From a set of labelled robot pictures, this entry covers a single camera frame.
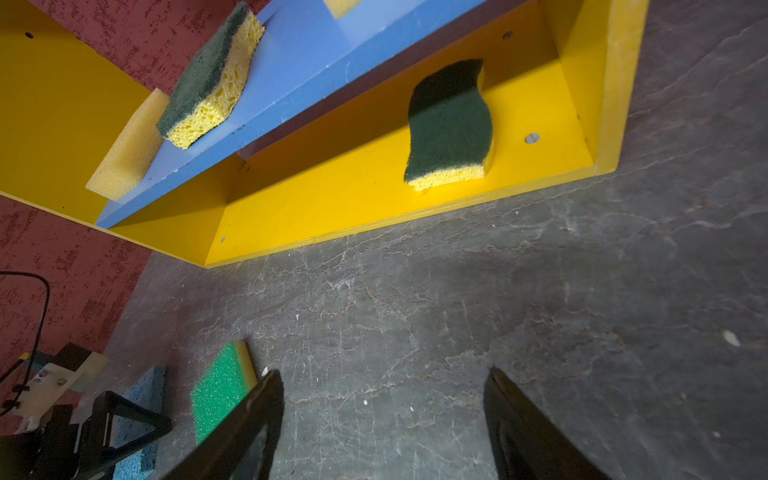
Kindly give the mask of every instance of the wall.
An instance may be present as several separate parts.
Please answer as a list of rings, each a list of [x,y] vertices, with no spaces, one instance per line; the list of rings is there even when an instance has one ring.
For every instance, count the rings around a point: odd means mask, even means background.
[[[170,94],[237,0],[30,0],[146,88]],[[248,0],[254,13],[268,0]]]
[[[103,351],[149,255],[146,248],[0,197],[0,270],[38,273],[51,284],[40,346],[46,353],[66,342]],[[31,349],[44,298],[39,281],[0,276],[0,369]],[[21,369],[16,376],[23,376]],[[14,381],[20,379],[3,384],[0,399],[9,398]],[[1,418],[0,433],[17,423],[18,417]]]

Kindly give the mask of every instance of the green and yellow sponge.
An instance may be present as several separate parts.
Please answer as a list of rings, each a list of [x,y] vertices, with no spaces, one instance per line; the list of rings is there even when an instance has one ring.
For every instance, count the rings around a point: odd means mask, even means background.
[[[404,176],[414,190],[483,178],[493,155],[491,112],[480,95],[482,60],[464,60],[429,75],[408,108],[411,153]]]
[[[230,342],[192,389],[192,417],[199,445],[256,386],[248,347]]]
[[[160,135],[186,149],[225,121],[240,100],[263,34],[264,27],[248,5],[238,4],[179,77],[157,123]]]

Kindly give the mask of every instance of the sponge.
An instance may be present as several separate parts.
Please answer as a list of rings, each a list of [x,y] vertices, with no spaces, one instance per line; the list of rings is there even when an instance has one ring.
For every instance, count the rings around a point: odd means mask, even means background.
[[[165,385],[165,367],[154,366],[133,384],[123,395],[140,407],[160,413],[163,406],[163,387]],[[131,440],[151,432],[153,427],[143,422],[118,417],[118,431],[114,447],[121,447]],[[157,443],[147,445],[142,450],[125,458],[114,467],[114,480],[144,480],[154,472],[157,460]]]
[[[131,115],[85,188],[114,201],[133,190],[163,144],[154,125],[167,106],[168,96],[155,88]]]
[[[179,77],[157,123],[160,135],[187,149],[225,121],[240,100],[250,59],[263,34],[264,27],[248,5],[239,3]]]
[[[414,190],[488,172],[493,124],[480,95],[483,79],[483,61],[464,60],[416,85],[408,108],[411,154],[404,176]]]
[[[255,386],[256,373],[245,343],[228,343],[190,394],[198,445]]]
[[[362,0],[323,0],[326,7],[331,11],[331,15],[338,20],[348,14]]]

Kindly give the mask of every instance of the shelf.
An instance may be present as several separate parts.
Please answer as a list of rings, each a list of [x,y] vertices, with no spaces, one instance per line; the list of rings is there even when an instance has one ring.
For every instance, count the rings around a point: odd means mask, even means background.
[[[364,0],[336,21],[323,0],[272,0],[257,15],[266,32],[232,114],[187,150],[165,141],[140,184],[109,202],[96,225],[113,227],[483,2]]]
[[[505,40],[507,31],[514,34]],[[411,93],[426,75],[466,58],[485,59],[482,95],[491,110],[495,142],[491,169],[484,179],[416,192],[402,179],[410,149]],[[525,143],[531,132],[541,135],[533,145]],[[593,172],[558,53],[538,5],[529,2],[253,155],[238,174],[206,265],[384,227]]]

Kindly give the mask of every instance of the blue sponge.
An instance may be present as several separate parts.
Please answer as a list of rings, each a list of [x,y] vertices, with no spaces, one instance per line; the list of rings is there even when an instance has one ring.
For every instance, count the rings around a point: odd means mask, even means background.
[[[154,366],[149,369],[128,391],[123,395],[138,406],[144,407],[155,413],[160,413],[163,406],[163,385],[165,384],[165,367]],[[152,431],[151,426],[142,422],[118,417],[118,429],[114,439],[114,446],[125,445],[131,440],[137,439]],[[154,463],[157,459],[157,443],[144,447],[134,453],[114,468],[114,480],[144,480],[154,472]]]

